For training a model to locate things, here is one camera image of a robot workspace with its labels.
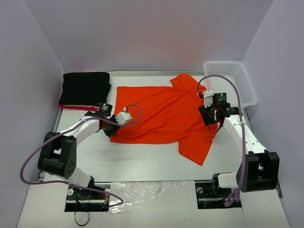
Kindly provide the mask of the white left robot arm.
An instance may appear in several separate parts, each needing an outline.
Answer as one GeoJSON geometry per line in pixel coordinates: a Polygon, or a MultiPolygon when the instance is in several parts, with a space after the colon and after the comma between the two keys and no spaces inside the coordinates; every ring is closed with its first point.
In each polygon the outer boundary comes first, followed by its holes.
{"type": "Polygon", "coordinates": [[[110,115],[111,110],[110,104],[103,103],[96,112],[88,111],[70,128],[58,133],[48,132],[38,159],[38,169],[79,186],[78,193],[85,199],[93,197],[96,189],[94,178],[77,167],[76,150],[90,135],[103,130],[111,137],[122,124],[132,119],[126,108],[117,115],[110,115]]]}

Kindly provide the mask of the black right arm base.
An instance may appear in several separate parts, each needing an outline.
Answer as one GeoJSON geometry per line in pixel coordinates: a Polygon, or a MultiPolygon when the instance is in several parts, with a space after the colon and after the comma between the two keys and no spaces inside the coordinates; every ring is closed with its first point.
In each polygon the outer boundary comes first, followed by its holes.
{"type": "Polygon", "coordinates": [[[214,190],[210,180],[196,181],[195,190],[198,209],[242,208],[240,199],[226,207],[225,202],[231,189],[214,190]]]}

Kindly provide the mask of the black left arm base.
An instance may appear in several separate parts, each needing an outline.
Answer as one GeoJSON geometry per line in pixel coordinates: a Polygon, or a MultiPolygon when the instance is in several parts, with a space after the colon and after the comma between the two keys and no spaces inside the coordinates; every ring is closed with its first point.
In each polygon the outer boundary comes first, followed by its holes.
{"type": "Polygon", "coordinates": [[[64,212],[107,212],[108,194],[68,186],[64,212]]]}

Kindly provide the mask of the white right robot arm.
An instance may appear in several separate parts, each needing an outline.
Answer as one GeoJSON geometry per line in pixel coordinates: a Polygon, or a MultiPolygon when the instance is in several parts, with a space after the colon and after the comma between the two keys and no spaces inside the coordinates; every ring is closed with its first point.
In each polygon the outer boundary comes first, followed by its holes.
{"type": "Polygon", "coordinates": [[[237,172],[215,174],[211,192],[222,196],[228,189],[241,192],[273,190],[277,187],[280,158],[254,136],[238,107],[227,102],[226,93],[200,92],[203,105],[198,108],[206,127],[224,128],[241,150],[242,162],[237,172]]]}

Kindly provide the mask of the orange t shirt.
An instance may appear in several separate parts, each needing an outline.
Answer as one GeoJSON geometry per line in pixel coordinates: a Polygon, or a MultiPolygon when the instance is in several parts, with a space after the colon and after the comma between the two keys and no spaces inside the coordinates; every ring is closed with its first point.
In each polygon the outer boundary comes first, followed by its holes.
{"type": "Polygon", "coordinates": [[[110,138],[113,143],[164,144],[178,142],[179,153],[202,165],[209,153],[216,125],[206,127],[198,107],[203,85],[188,74],[170,80],[171,86],[119,86],[115,114],[127,107],[134,120],[110,138]]]}

